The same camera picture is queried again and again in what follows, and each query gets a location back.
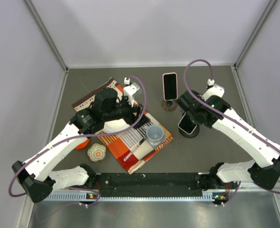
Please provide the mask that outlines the black round base clamp stand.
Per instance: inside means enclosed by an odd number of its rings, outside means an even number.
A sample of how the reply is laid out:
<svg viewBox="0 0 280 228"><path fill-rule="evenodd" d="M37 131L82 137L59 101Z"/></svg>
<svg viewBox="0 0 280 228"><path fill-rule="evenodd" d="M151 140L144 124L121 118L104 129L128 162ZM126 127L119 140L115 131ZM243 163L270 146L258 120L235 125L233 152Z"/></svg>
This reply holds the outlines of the black round base clamp stand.
<svg viewBox="0 0 280 228"><path fill-rule="evenodd" d="M199 132L200 132L200 128L199 126L197 126L196 128L194 128L192 130L191 133L186 133L185 131L183 131L182 129L179 129L180 134L185 137L185 138L195 138L198 136Z"/></svg>

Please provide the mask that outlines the grey phone stand wooden base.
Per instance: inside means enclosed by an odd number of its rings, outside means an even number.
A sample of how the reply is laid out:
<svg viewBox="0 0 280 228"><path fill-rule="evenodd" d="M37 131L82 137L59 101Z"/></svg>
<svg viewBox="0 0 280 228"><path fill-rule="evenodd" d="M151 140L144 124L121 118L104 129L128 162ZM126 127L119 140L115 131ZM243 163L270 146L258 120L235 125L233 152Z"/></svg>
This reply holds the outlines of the grey phone stand wooden base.
<svg viewBox="0 0 280 228"><path fill-rule="evenodd" d="M174 111L177 108L176 101L166 101L162 100L161 106L165 111Z"/></svg>

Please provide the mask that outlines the pink case smartphone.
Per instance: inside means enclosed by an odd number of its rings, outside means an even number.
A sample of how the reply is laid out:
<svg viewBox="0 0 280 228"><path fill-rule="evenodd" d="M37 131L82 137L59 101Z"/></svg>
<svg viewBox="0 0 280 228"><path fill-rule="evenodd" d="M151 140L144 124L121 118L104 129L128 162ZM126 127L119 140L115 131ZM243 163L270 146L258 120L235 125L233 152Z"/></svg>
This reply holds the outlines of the pink case smartphone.
<svg viewBox="0 0 280 228"><path fill-rule="evenodd" d="M176 100L178 97L177 74L175 72L164 73L163 82L163 98L165 101Z"/></svg>

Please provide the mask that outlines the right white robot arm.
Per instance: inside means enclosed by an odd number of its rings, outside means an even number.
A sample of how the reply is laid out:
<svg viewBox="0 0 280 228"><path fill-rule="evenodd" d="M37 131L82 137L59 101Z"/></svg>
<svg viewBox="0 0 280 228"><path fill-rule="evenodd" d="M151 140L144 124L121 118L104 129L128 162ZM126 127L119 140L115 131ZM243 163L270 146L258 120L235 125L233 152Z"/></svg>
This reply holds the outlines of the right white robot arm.
<svg viewBox="0 0 280 228"><path fill-rule="evenodd" d="M280 177L280 145L271 142L247 124L220 95L184 92L177 104L189 119L192 135L204 125L228 136L244 149L252 160L239 163L220 162L210 170L210 183L220 188L233 181L253 182L272 190Z"/></svg>

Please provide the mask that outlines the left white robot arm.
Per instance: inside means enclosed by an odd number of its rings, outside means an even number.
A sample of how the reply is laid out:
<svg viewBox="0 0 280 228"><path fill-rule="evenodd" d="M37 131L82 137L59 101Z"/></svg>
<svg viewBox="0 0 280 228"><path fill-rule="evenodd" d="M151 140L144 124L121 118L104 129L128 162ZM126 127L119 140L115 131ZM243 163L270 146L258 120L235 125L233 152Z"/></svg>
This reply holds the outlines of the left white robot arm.
<svg viewBox="0 0 280 228"><path fill-rule="evenodd" d="M125 126L112 131L112 135L121 134L131 128L138 128L144 116L145 105L136 105L134 97L144 92L135 85L123 89L123 95L113 88L103 88L93 102L70 119L60 134L32 158L12 165L14 178L19 182L33 203L39 203L53 191L72 186L91 188L95 185L95 172L87 165L54 171L75 147L91 137L101 137L99 132L107 122L123 120Z"/></svg>

